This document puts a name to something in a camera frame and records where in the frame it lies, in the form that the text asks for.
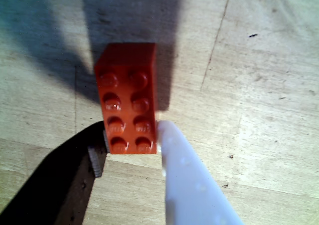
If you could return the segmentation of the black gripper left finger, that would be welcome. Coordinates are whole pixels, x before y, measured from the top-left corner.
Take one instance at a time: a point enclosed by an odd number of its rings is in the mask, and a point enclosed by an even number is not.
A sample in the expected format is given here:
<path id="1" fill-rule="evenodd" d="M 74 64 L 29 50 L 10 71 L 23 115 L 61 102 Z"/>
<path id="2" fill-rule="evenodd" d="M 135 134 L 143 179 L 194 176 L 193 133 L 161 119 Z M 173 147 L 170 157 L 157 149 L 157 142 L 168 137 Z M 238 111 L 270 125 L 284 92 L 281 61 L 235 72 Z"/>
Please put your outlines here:
<path id="1" fill-rule="evenodd" d="M 6 208 L 2 225 L 80 225 L 108 153 L 99 121 L 50 152 Z"/>

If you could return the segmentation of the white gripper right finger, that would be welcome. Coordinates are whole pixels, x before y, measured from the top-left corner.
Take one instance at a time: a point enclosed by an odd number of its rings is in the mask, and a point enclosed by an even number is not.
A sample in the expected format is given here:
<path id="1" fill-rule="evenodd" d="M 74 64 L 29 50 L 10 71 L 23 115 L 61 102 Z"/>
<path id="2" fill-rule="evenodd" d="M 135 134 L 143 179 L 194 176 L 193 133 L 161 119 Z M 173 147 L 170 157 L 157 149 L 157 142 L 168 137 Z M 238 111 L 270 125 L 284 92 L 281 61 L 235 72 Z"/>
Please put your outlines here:
<path id="1" fill-rule="evenodd" d="M 207 167 L 171 121 L 158 122 L 168 225 L 241 225 Z"/>

